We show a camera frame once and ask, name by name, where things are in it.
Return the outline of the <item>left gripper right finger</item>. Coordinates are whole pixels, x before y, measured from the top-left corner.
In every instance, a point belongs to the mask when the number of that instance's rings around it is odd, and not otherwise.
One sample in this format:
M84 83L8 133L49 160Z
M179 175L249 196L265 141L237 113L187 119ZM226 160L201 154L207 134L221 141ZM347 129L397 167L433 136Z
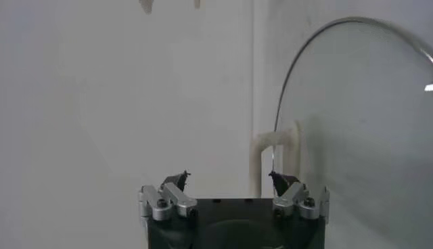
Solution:
M269 176L273 180L273 187L277 196L273 198L273 210L283 217L290 217L297 210L302 219L316 220L323 218L329 220L330 192L323 187L315 198L310 195L306 184L291 175L283 175L271 171Z

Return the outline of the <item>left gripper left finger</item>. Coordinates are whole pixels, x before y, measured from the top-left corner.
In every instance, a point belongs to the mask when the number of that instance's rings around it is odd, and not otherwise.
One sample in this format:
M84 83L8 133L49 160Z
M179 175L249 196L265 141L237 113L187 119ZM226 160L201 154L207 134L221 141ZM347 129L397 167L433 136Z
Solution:
M197 209L198 201L184 193L190 173L168 176L159 188L143 185L138 191L139 216L141 219L168 221L177 215L190 218Z

